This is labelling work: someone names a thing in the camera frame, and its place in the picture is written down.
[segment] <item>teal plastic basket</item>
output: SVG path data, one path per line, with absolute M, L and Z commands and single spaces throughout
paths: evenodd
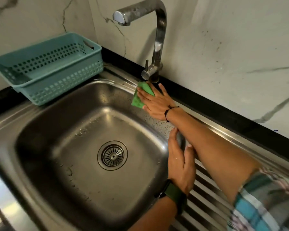
M 0 56 L 0 75 L 42 105 L 102 72 L 102 47 L 76 33 Z

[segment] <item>watch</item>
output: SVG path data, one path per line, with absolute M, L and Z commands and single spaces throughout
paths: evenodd
M 155 198 L 168 196 L 177 205 L 178 214 L 182 214 L 187 205 L 187 196 L 179 187 L 177 187 L 170 179 L 167 179 L 162 191 L 155 195 Z

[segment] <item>hand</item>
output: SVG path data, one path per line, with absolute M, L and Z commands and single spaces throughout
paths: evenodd
M 168 179 L 188 195 L 196 177 L 194 150 L 192 145 L 188 145 L 183 153 L 177 142 L 177 133 L 178 129 L 173 128 L 168 139 Z
M 138 96 L 140 100 L 145 104 L 142 108 L 150 114 L 151 117 L 154 117 L 159 120 L 166 120 L 165 111 L 170 107 L 176 106 L 172 98 L 168 95 L 164 86 L 159 83 L 158 86 L 162 90 L 163 94 L 160 93 L 150 82 L 147 82 L 150 88 L 152 89 L 155 96 L 146 93 L 140 87 L 137 87 Z

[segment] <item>forearm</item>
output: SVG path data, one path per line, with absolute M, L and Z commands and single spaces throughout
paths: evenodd
M 255 169 L 260 167 L 260 163 L 189 116 L 181 108 L 170 110 L 167 118 L 193 145 L 216 184 L 229 201 L 233 202 L 239 187 Z
M 129 231 L 166 231 L 177 214 L 177 206 L 169 197 L 159 199 Z

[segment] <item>bracelet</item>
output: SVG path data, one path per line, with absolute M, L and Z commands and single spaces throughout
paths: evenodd
M 169 110 L 170 110 L 170 109 L 173 109 L 173 108 L 180 108 L 180 106 L 171 107 L 170 105 L 168 105 L 168 107 L 169 107 L 169 109 L 167 109 L 167 110 L 165 111 L 165 119 L 166 119 L 167 122 L 169 122 L 169 121 L 167 120 L 167 113 L 169 112 Z

